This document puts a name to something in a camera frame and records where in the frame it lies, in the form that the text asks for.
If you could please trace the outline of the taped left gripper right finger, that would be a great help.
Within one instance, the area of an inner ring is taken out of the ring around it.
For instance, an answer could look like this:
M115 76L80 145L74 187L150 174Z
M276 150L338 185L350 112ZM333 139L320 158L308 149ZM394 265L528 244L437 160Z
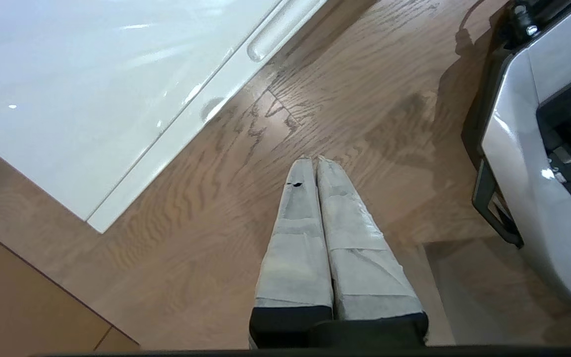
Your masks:
M423 344L429 319L342 166L324 157L317 184L342 343Z

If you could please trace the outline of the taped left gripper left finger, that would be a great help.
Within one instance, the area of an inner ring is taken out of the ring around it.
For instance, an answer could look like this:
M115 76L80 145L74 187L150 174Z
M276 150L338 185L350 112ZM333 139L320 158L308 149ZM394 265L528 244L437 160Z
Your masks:
M292 164L263 257L249 321L253 349L305 348L333 319L333 287L313 161Z

